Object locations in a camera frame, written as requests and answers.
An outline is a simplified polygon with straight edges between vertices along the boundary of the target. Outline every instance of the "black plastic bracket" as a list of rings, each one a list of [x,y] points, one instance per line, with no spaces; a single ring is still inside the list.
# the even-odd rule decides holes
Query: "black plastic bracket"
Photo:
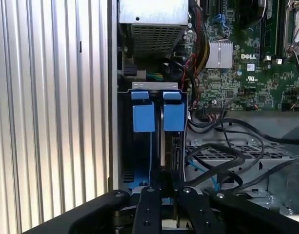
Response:
[[[223,234],[224,229],[217,220],[210,207],[209,197],[199,195],[195,189],[186,187],[179,189],[179,215],[178,225],[191,227],[196,234]]]
[[[113,213],[126,206],[130,195],[114,190],[53,218],[24,234],[100,233],[111,225]]]
[[[299,233],[299,222],[231,193],[213,193],[210,199],[211,207],[222,211],[224,220],[232,229],[238,224],[242,228],[249,227],[250,233],[261,230],[263,233]]]
[[[161,194],[159,189],[144,187],[140,193],[140,201],[136,208],[133,234],[160,234]]]

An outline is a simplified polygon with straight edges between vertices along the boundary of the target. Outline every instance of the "green circuit board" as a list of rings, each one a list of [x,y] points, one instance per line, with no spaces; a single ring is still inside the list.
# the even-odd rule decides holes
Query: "green circuit board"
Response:
[[[231,69],[204,69],[199,75],[199,102],[197,107],[207,104],[223,105],[235,97],[244,97],[255,102],[259,110],[299,111],[299,72],[294,59],[285,59],[282,64],[275,60],[265,62],[260,58],[261,24],[240,30],[237,23],[235,0],[224,0],[223,14],[225,27],[215,20],[210,9],[206,29],[210,42],[228,40],[233,43],[233,67]],[[268,7],[265,17],[268,23],[268,42],[265,54],[272,55],[277,43],[276,32],[278,12],[276,1]],[[185,32],[185,48],[191,54],[196,42],[196,34],[189,27]],[[242,111],[247,103],[235,102],[231,110]]]

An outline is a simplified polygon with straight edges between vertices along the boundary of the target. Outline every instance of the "motherboard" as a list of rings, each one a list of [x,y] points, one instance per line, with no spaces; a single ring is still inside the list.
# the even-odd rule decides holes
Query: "motherboard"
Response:
[[[244,97],[256,103],[259,110],[299,112],[296,60],[276,51],[279,41],[283,41],[279,38],[283,27],[280,17],[286,9],[281,10],[277,0],[267,0],[263,18],[244,29],[239,26],[241,9],[237,0],[206,2],[205,26],[211,52],[206,68],[198,76],[196,108],[222,106],[228,100]],[[182,41],[186,52],[192,54],[196,33],[191,23]],[[250,109],[246,102],[238,101],[231,110]]]

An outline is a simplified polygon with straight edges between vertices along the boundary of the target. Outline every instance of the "white label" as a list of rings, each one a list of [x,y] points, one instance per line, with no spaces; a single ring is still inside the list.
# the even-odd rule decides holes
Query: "white label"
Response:
[[[268,4],[268,7],[267,7],[266,18],[269,20],[272,17],[272,12],[273,12],[273,0],[268,0],[267,4]]]
[[[254,72],[255,71],[255,65],[254,64],[247,64],[247,71],[248,72]]]
[[[251,60],[257,60],[256,55],[249,55],[249,54],[241,54],[241,59],[251,59]]]
[[[248,78],[247,78],[247,81],[248,81],[249,83],[255,83],[255,82],[258,81],[258,79],[257,79],[256,77],[248,77]]]

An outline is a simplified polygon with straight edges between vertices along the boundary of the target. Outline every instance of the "corrugated metal side panel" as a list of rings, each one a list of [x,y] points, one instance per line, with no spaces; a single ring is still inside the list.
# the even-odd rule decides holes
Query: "corrugated metal side panel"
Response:
[[[107,191],[107,47],[106,1],[0,0],[0,234]]]

